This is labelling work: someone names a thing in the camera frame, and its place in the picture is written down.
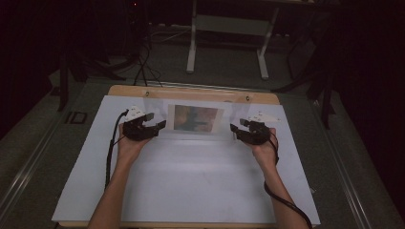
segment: dark background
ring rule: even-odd
[[[190,2],[150,1],[149,21],[167,26],[189,25]],[[344,1],[342,5],[355,6],[355,11],[336,15],[310,64],[315,69],[327,66],[326,70],[333,73],[333,88],[340,93],[378,173],[405,219],[402,181],[405,176],[402,79],[405,76],[405,5],[395,0]],[[125,11],[115,5],[116,14],[97,18],[96,11],[102,11],[98,6],[97,1],[2,1],[0,137],[52,89],[48,75],[59,68],[60,54],[75,47],[92,58],[105,59],[108,52],[122,50],[125,44],[106,40],[103,33],[112,22],[105,18],[122,20]],[[202,5],[202,10],[240,13],[210,5]],[[249,8],[244,16],[266,17]],[[298,13],[281,12],[275,32],[296,32],[301,25],[299,18]]]

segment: floor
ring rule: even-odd
[[[270,79],[264,81],[254,48],[258,45],[257,37],[237,37],[236,42],[228,42],[219,34],[199,33],[196,67],[189,74],[185,72],[189,29],[154,28],[152,34],[152,50],[142,49],[142,58],[147,58],[145,79],[149,86],[271,92],[292,81],[287,37],[271,39],[266,52]],[[300,71],[300,63],[307,60],[311,48],[301,47],[291,57],[298,61],[291,63],[296,67],[293,73]],[[112,57],[113,62],[121,60],[122,57]],[[71,77],[70,100],[64,111],[57,112],[58,97],[49,94],[1,140],[0,228],[57,227],[51,221],[54,207],[102,97],[112,85],[133,85],[138,71],[139,65],[117,71],[127,78],[125,81],[108,79],[91,69],[86,83],[75,82]],[[57,78],[58,72],[50,75],[55,86]],[[141,75],[137,85],[144,84]],[[332,94],[335,114],[329,116],[327,130],[319,118],[320,101],[308,100],[305,95],[308,86],[301,85],[278,96],[313,191],[321,219],[318,228],[405,228],[339,94]],[[70,123],[69,112],[86,113],[86,122]],[[21,184],[20,188],[13,183]]]

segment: framed picture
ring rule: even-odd
[[[217,133],[224,109],[168,105],[166,128],[195,133]]]

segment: white table leg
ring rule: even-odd
[[[187,73],[194,72],[194,63],[196,61],[196,20],[197,20],[197,0],[193,0],[193,17],[191,19],[191,44],[188,52]]]
[[[262,78],[264,80],[268,80],[268,72],[267,72],[267,66],[266,66],[266,60],[265,60],[265,53],[266,53],[268,41],[270,40],[271,33],[273,31],[274,24],[275,24],[276,19],[277,19],[278,11],[279,11],[278,8],[274,9],[273,16],[271,18],[271,22],[269,22],[268,26],[267,26],[266,35],[265,35],[265,42],[264,42],[262,48],[257,51],[257,59],[259,61],[260,74],[261,74],[261,76],[262,76]]]

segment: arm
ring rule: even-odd
[[[272,135],[270,135],[270,140],[276,147],[278,147],[276,130],[274,128],[270,128],[269,130],[272,133]],[[293,203],[291,196],[277,172],[276,152],[274,147],[269,142],[266,142],[263,145],[246,145],[252,149],[252,153],[265,175],[268,189],[278,197]],[[305,220],[298,213],[274,198],[271,200],[273,202],[277,224],[280,228],[308,228]]]
[[[119,125],[119,139],[123,137],[122,124]],[[110,183],[102,195],[88,228],[119,228],[125,186],[132,164],[137,160],[143,146],[150,139],[133,141],[126,137],[118,142],[117,165]]]

